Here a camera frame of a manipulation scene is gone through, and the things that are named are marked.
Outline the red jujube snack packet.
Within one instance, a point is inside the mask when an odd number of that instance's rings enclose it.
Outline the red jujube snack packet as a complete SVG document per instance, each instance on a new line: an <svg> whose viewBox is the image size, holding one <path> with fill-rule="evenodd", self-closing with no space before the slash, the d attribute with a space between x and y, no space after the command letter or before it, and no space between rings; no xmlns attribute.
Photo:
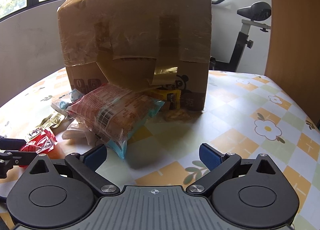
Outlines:
<svg viewBox="0 0 320 230"><path fill-rule="evenodd" d="M38 127L31 131L25 140L27 143L20 148L20 151L47 154L57 145L56 137L50 128Z"/></svg>

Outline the large red snack bag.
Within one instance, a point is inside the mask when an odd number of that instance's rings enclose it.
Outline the large red snack bag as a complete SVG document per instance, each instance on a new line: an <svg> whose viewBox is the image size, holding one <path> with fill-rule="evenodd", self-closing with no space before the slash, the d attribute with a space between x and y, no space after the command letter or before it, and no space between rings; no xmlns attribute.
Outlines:
<svg viewBox="0 0 320 230"><path fill-rule="evenodd" d="M129 133L156 107L156 101L143 93L107 83L81 97L67 113L122 148Z"/></svg>

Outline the brown cardboard box with tape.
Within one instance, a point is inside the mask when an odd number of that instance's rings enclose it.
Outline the brown cardboard box with tape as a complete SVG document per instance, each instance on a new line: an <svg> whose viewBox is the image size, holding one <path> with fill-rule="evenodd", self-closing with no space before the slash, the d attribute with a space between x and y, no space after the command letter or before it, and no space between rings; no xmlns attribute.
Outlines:
<svg viewBox="0 0 320 230"><path fill-rule="evenodd" d="M203 110L212 0L66 0L57 20L72 88L178 89L183 108Z"/></svg>

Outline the blue snack packet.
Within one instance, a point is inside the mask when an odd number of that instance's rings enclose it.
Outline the blue snack packet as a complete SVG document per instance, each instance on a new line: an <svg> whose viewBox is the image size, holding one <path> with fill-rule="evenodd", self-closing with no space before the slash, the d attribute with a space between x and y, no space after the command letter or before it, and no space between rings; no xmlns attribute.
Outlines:
<svg viewBox="0 0 320 230"><path fill-rule="evenodd" d="M123 160L129 144L151 135L145 124L158 114L163 105L164 101L142 95L104 107L99 112L98 125L105 133L106 146Z"/></svg>

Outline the white translucent snack packet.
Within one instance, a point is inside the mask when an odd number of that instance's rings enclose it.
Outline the white translucent snack packet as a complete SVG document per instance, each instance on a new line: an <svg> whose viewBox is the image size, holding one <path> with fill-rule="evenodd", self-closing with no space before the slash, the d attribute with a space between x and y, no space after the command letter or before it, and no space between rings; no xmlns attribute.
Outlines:
<svg viewBox="0 0 320 230"><path fill-rule="evenodd" d="M74 120L67 129L62 133L61 138L63 140L76 140L83 139L87 140L88 145L94 146L99 142L95 133L90 131L83 123Z"/></svg>

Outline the olive gold snack packet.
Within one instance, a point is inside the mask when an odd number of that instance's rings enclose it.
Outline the olive gold snack packet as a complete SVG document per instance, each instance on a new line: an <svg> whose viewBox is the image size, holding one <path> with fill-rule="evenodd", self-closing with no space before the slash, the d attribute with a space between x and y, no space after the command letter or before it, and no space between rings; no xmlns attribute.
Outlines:
<svg viewBox="0 0 320 230"><path fill-rule="evenodd" d="M64 119L65 119L65 116L63 114L60 114L58 112L53 112L49 116L44 118L40 124L36 125L35 128L55 129L61 124L61 122Z"/></svg>

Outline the floral checkered bed sheet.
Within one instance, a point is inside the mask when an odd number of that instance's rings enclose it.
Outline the floral checkered bed sheet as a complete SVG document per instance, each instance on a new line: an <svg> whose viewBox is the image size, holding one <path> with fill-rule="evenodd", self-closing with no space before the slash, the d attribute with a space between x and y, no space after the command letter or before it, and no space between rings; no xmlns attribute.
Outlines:
<svg viewBox="0 0 320 230"><path fill-rule="evenodd" d="M1 136L24 138L53 112L52 100L71 91L65 68L35 83L1 107ZM295 189L300 205L293 227L319 229L319 130L311 118L263 75L209 71L205 107L189 121L158 113L145 124L151 135L112 150L97 172L124 185L182 185L208 173L199 146L242 158L268 154Z"/></svg>

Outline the yellow black snack packet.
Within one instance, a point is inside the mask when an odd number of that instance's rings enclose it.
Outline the yellow black snack packet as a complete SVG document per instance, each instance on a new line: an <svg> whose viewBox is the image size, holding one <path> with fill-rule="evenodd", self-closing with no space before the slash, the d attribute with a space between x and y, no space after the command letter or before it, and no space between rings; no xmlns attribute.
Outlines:
<svg viewBox="0 0 320 230"><path fill-rule="evenodd" d="M180 109L180 98L181 91L178 89L167 90L167 89L151 89L145 92L146 95L164 101L163 108L165 110L176 110Z"/></svg>

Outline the wooden door panel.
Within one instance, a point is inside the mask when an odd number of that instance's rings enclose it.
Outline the wooden door panel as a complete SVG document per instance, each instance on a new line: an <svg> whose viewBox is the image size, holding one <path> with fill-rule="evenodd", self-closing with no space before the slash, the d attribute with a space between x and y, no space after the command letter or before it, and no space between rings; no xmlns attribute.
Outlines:
<svg viewBox="0 0 320 230"><path fill-rule="evenodd" d="M265 75L319 124L319 0L272 0Z"/></svg>

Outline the black exercise bike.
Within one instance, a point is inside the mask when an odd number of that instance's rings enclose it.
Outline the black exercise bike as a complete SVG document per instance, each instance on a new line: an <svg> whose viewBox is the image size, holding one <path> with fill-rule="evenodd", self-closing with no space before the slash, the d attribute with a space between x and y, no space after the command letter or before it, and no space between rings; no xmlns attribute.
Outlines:
<svg viewBox="0 0 320 230"><path fill-rule="evenodd" d="M250 28L258 27L262 32L271 30L271 26L262 23L272 15L272 8L267 2L255 2L250 6L238 9L236 13L245 19L241 20L242 27L238 33L231 59L229 62L221 62L211 57L209 70L236 72L245 47L249 49L253 47L254 42L248 39Z"/></svg>

